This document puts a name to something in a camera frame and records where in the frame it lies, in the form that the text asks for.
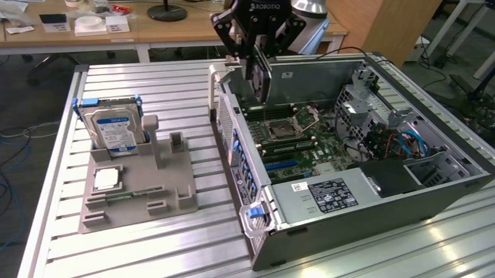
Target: motherboard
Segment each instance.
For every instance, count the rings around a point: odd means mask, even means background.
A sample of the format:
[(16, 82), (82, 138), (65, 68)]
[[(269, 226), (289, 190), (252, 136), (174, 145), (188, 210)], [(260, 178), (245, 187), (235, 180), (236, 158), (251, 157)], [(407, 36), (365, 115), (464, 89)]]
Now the motherboard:
[(271, 184), (345, 170), (353, 158), (317, 108), (276, 109), (244, 111)]

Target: black lamp base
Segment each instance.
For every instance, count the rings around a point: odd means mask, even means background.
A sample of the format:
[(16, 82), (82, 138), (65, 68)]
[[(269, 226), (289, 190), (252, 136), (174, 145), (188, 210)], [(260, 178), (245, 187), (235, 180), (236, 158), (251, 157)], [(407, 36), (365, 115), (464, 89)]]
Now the black lamp base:
[(178, 21), (186, 17), (186, 11), (172, 5), (165, 10), (162, 5), (157, 5), (148, 9), (148, 16), (158, 21)]

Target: gray plastic holder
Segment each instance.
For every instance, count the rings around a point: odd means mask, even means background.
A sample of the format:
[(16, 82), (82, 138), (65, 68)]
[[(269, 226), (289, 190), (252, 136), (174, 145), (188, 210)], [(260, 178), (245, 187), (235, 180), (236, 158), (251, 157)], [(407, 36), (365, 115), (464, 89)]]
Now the gray plastic holder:
[[(197, 210), (186, 139), (170, 133), (156, 139), (157, 117), (142, 116), (149, 142), (136, 146), (136, 154), (112, 158), (106, 149), (90, 151), (85, 177), (78, 232), (101, 231), (118, 226), (192, 213)], [(96, 173), (118, 171), (117, 183), (96, 190)]]

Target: small box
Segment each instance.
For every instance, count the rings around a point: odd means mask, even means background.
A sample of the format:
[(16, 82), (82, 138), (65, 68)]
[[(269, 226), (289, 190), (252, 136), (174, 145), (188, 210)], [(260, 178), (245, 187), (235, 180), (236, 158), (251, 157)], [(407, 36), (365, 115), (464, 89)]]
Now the small box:
[(46, 33), (70, 31), (70, 25), (64, 14), (40, 14), (40, 19)]
[(108, 16), (105, 18), (105, 25), (108, 33), (129, 32), (129, 24), (126, 16)]
[(105, 35), (106, 27), (102, 19), (97, 16), (82, 16), (74, 21), (74, 35), (76, 36), (93, 36)]

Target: aluminum table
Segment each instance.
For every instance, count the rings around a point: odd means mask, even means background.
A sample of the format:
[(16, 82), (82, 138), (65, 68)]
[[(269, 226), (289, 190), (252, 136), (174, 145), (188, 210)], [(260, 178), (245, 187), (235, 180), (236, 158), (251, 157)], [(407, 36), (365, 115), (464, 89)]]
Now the aluminum table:
[[(273, 269), (251, 271), (249, 255), (207, 116), (208, 66), (221, 60), (96, 65), (74, 73), (18, 277), (469, 277), (495, 273), (495, 186), (455, 202), (435, 218)], [(493, 149), (387, 65), (419, 100), (495, 163)], [(73, 97), (136, 93), (158, 117), (158, 137), (189, 140), (197, 212), (77, 234), (90, 141), (70, 110)], [(380, 94), (403, 99), (384, 83)]]

